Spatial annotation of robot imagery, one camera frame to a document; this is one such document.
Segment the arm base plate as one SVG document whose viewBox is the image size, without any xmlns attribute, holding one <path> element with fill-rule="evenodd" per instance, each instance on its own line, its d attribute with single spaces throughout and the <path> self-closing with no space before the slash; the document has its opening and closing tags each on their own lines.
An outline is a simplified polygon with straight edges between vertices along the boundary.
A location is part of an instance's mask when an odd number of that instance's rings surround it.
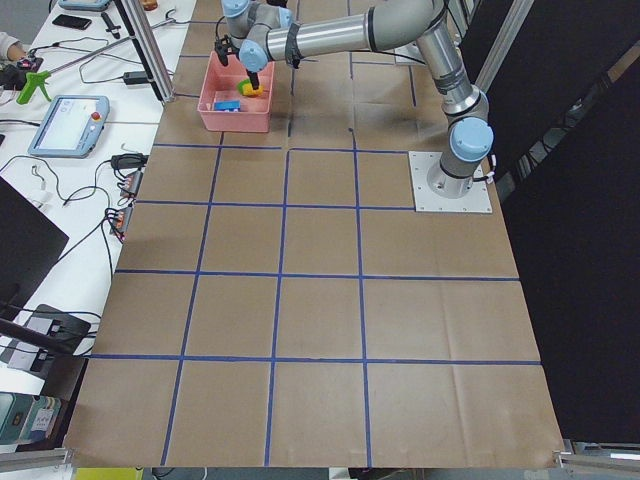
<svg viewBox="0 0 640 480">
<path fill-rule="evenodd" d="M 424 58 L 422 57 L 415 43 L 394 49 L 395 63 L 399 65 L 422 65 Z"/>
<path fill-rule="evenodd" d="M 440 165 L 441 152 L 409 151 L 414 208 L 418 213 L 481 214 L 493 212 L 486 182 L 455 179 Z"/>
</svg>

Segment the person hand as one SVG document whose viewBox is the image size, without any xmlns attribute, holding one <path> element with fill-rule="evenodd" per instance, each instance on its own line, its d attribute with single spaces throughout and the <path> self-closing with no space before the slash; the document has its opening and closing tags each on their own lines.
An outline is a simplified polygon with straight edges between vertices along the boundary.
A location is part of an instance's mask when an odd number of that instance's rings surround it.
<svg viewBox="0 0 640 480">
<path fill-rule="evenodd" d="M 21 41 L 4 31 L 0 32 L 0 54 L 2 61 L 10 62 L 17 62 L 27 55 Z"/>
</svg>

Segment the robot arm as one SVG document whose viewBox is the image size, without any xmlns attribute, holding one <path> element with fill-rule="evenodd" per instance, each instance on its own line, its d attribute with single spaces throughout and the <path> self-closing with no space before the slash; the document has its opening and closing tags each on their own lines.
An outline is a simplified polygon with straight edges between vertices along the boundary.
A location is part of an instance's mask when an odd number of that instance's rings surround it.
<svg viewBox="0 0 640 480">
<path fill-rule="evenodd" d="M 447 2 L 383 1 L 360 14 L 316 22 L 296 20 L 284 1 L 224 1 L 221 9 L 228 33 L 216 38 L 216 54 L 222 64 L 235 56 L 251 80 L 274 62 L 297 69 L 304 60 L 338 53 L 399 60 L 400 48 L 416 47 L 406 59 L 428 69 L 448 122 L 447 145 L 428 170 L 428 186 L 456 199 L 482 181 L 477 170 L 494 142 L 489 102 L 469 79 L 449 33 Z"/>
</svg>

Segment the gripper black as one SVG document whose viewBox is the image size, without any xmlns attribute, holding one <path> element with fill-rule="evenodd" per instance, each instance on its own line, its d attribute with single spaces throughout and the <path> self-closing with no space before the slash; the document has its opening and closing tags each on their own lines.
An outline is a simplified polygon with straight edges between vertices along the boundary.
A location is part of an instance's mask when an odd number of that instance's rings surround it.
<svg viewBox="0 0 640 480">
<path fill-rule="evenodd" d="M 256 72 L 252 72 L 247 70 L 246 71 L 247 75 L 248 75 L 248 79 L 251 83 L 251 86 L 253 88 L 259 88 L 260 87 L 260 81 L 259 81 L 259 76 Z"/>
</svg>

